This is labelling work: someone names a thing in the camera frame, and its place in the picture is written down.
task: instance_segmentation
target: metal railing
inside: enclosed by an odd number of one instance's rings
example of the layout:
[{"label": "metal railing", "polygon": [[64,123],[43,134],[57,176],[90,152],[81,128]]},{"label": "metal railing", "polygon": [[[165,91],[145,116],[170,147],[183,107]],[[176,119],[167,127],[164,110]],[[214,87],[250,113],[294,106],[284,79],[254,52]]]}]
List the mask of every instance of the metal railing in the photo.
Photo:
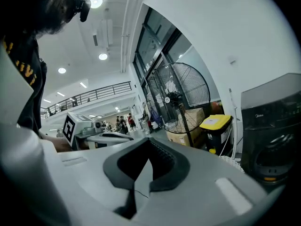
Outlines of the metal railing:
[{"label": "metal railing", "polygon": [[70,108],[74,108],[78,105],[83,105],[94,100],[103,99],[109,96],[121,94],[124,92],[131,91],[132,87],[130,81],[114,84],[99,89],[94,89],[77,96],[73,96],[48,108],[41,107],[41,118],[45,119]]}]

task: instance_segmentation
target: cardboard box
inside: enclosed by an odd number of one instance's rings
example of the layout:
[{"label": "cardboard box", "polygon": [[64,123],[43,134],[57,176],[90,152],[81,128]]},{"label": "cardboard box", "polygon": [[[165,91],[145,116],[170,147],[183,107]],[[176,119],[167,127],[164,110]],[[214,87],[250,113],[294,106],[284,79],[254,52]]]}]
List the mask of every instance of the cardboard box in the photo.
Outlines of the cardboard box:
[{"label": "cardboard box", "polygon": [[[190,146],[187,133],[176,134],[176,133],[166,131],[166,134],[169,141],[176,142],[181,145]],[[194,148],[200,148],[204,144],[206,133],[203,132],[203,130],[200,127],[197,127],[193,131],[191,131],[190,135],[191,135]]]}]

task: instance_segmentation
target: black appliance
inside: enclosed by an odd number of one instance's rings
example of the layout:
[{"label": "black appliance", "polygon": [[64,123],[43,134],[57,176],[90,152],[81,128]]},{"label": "black appliance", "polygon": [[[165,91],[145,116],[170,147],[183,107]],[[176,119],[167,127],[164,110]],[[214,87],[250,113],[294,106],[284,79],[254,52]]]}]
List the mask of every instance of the black appliance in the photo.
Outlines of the black appliance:
[{"label": "black appliance", "polygon": [[241,109],[241,167],[263,185],[285,182],[301,141],[301,74],[288,73],[243,92]]}]

